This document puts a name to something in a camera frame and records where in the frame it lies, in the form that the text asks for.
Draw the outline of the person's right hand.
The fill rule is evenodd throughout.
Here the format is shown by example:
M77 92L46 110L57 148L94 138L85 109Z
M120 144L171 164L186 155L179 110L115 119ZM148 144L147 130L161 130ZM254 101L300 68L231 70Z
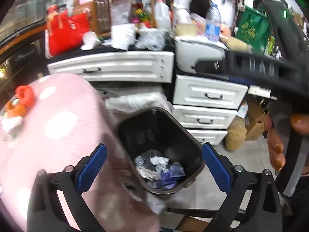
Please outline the person's right hand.
M299 134L308 136L308 115L293 114L290 117L290 124L291 127ZM280 171L286 162L285 156L283 154L284 144L282 139L276 133L269 114L266 115L264 129L268 133L267 144L270 163L275 170Z

